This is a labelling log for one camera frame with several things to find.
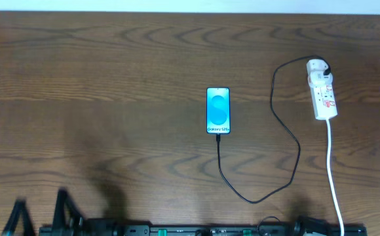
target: smartphone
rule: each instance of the smartphone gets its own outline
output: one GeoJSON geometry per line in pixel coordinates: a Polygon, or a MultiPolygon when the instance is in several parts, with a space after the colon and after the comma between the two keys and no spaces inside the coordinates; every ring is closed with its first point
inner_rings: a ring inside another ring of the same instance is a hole
{"type": "Polygon", "coordinates": [[[229,88],[208,88],[206,91],[206,131],[208,134],[229,134],[229,88]]]}

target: white adapter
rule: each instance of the white adapter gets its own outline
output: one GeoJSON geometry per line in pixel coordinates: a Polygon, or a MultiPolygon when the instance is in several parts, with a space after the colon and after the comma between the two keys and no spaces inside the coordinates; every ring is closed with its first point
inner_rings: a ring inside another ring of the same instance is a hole
{"type": "Polygon", "coordinates": [[[313,97],[315,119],[326,120],[337,115],[333,92],[333,75],[325,75],[328,65],[320,59],[312,59],[307,63],[308,84],[313,97]]]}

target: brown tabletop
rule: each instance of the brown tabletop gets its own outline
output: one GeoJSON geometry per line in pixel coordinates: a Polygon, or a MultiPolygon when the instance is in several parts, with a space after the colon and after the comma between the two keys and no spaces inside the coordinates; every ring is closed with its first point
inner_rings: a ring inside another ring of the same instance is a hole
{"type": "Polygon", "coordinates": [[[307,61],[276,77],[275,110],[302,147],[290,187],[245,203],[206,133],[206,87],[229,87],[225,175],[249,199],[285,184],[297,146],[270,111],[271,76],[308,54],[332,66],[344,221],[380,235],[380,16],[93,12],[0,12],[0,232],[17,197],[36,228],[51,223],[61,186],[90,218],[336,224],[307,61]]]}

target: black cable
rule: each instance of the black cable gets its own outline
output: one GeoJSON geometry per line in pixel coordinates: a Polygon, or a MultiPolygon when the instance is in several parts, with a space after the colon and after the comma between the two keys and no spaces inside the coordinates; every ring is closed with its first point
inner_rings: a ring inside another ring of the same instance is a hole
{"type": "MultiPolygon", "coordinates": [[[[288,132],[288,134],[295,140],[296,144],[297,144],[297,147],[298,147],[298,151],[297,151],[297,157],[296,157],[296,162],[295,162],[295,167],[294,167],[294,171],[292,172],[292,176],[290,177],[290,181],[283,185],[282,187],[272,191],[271,193],[267,194],[266,196],[264,196],[263,198],[261,198],[260,200],[256,200],[256,201],[251,201],[251,200],[248,200],[247,198],[243,197],[229,182],[228,180],[225,178],[225,176],[223,175],[222,173],[222,169],[221,169],[221,156],[219,154],[219,143],[221,142],[221,135],[220,134],[217,134],[216,135],[216,142],[218,143],[218,167],[219,167],[219,173],[221,174],[222,176],[222,179],[223,181],[225,181],[225,183],[234,191],[235,194],[237,194],[242,200],[246,201],[247,203],[251,203],[251,204],[257,204],[257,203],[260,203],[262,202],[263,200],[265,200],[266,198],[270,197],[271,195],[277,193],[278,191],[288,187],[292,181],[294,180],[294,177],[295,177],[295,172],[296,172],[296,168],[297,168],[297,164],[299,162],[299,158],[301,157],[301,144],[299,143],[299,141],[297,140],[297,138],[295,137],[294,134],[292,134],[292,132],[290,132],[289,128],[283,123],[283,121],[277,116],[277,114],[275,113],[275,110],[273,109],[273,92],[275,90],[275,77],[276,77],[276,73],[277,71],[288,65],[288,64],[291,64],[292,62],[297,62],[297,61],[300,61],[300,60],[304,60],[304,59],[309,59],[309,58],[317,58],[317,59],[321,59],[323,61],[325,61],[325,59],[323,59],[321,56],[317,56],[317,55],[310,55],[310,56],[303,56],[301,58],[296,58],[294,60],[290,60],[289,62],[286,62],[282,65],[280,65],[279,67],[277,67],[275,69],[275,72],[273,73],[273,80],[271,82],[271,93],[270,93],[270,110],[271,112],[273,113],[273,115],[276,117],[277,121],[283,126],[283,128],[286,130],[286,132],[288,132]]],[[[331,69],[330,69],[330,65],[329,63],[327,63],[328,65],[328,69],[326,69],[324,71],[324,75],[328,75],[331,73],[331,69]]]]}
{"type": "Polygon", "coordinates": [[[268,216],[268,217],[262,219],[262,220],[260,221],[260,223],[258,223],[258,225],[257,225],[257,232],[260,230],[260,226],[261,226],[261,224],[262,224],[265,220],[268,220],[268,219],[276,219],[277,221],[279,221],[280,224],[282,223],[282,222],[279,220],[279,218],[277,218],[276,216],[268,216]]]}

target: wooden surface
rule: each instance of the wooden surface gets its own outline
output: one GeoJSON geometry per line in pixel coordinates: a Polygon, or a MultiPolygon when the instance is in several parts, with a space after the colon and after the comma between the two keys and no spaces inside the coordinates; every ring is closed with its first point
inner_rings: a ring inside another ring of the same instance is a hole
{"type": "Polygon", "coordinates": [[[288,189],[241,201],[205,131],[206,87],[228,86],[225,175],[250,199],[285,184],[297,149],[270,112],[271,75],[314,53],[333,69],[343,218],[380,235],[380,16],[261,14],[0,12],[0,231],[17,197],[36,228],[51,223],[60,186],[88,217],[337,223],[306,61],[276,78],[275,110],[302,146],[288,189]]]}

